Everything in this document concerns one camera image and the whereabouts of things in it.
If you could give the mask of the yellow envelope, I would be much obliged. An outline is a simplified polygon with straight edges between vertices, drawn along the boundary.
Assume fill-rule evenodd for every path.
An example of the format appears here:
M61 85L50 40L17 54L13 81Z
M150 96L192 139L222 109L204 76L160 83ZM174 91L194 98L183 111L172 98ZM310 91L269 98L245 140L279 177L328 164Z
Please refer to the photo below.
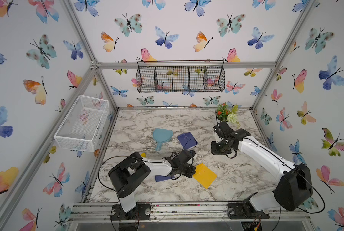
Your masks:
M217 174L210 170L205 164L201 163L196 166L196 172L193 178L205 189L208 189L216 180Z

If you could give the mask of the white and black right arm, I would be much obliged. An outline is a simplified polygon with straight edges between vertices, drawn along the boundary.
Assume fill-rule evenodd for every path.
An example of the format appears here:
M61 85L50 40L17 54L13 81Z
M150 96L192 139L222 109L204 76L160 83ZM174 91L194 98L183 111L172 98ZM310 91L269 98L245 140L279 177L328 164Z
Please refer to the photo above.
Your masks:
M231 152L242 152L258 162L277 182L274 189L250 196L250 208L256 211L271 208L293 211L313 195L310 170L305 164L293 164L262 145L248 131L235 131L226 122L215 125L213 131L216 139L211 142L213 155L228 156Z

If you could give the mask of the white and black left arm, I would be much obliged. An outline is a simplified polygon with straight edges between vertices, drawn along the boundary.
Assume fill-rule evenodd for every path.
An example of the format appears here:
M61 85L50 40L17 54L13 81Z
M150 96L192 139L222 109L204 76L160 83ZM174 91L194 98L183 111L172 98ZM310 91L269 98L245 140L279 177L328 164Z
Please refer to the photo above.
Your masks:
M183 149L160 160L143 158L137 152L126 156L108 172L122 210L128 213L136 208L134 191L149 176L173 181L181 176L192 178L196 173L196 167L193 166L195 155L194 150Z

